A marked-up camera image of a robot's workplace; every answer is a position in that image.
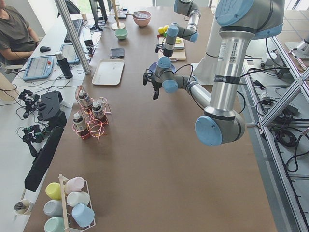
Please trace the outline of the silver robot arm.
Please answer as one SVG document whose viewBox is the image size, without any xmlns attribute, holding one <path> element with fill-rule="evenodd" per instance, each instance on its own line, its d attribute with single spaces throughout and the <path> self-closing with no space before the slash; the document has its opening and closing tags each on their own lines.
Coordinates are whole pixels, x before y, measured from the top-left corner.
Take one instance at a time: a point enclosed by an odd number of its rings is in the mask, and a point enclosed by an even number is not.
<svg viewBox="0 0 309 232">
<path fill-rule="evenodd" d="M 242 117 L 234 110 L 235 97 L 247 47 L 251 40 L 264 39 L 281 33 L 284 16 L 282 0 L 221 0 L 214 20 L 219 26 L 218 61 L 212 91 L 208 92 L 193 76 L 177 75 L 171 69 L 176 38 L 191 42 L 198 38 L 199 7 L 191 0 L 177 0 L 174 11 L 189 17 L 187 27 L 177 23 L 169 26 L 166 39 L 156 46 L 163 51 L 153 73 L 145 72 L 143 83 L 152 83 L 153 98 L 160 88 L 167 93 L 185 89 L 203 107 L 204 114 L 195 123 L 199 140 L 208 146 L 218 146 L 238 140 L 245 131 Z"/>
<path fill-rule="evenodd" d="M 177 37 L 191 42 L 195 42 L 198 38 L 197 25 L 201 17 L 198 5 L 193 0 L 176 0 L 174 2 L 174 12 L 189 17 L 189 21 L 185 28 L 178 23 L 170 24 L 165 40 L 156 45 L 155 52 L 158 53 L 161 50 L 166 57 L 173 55 Z"/>
</svg>

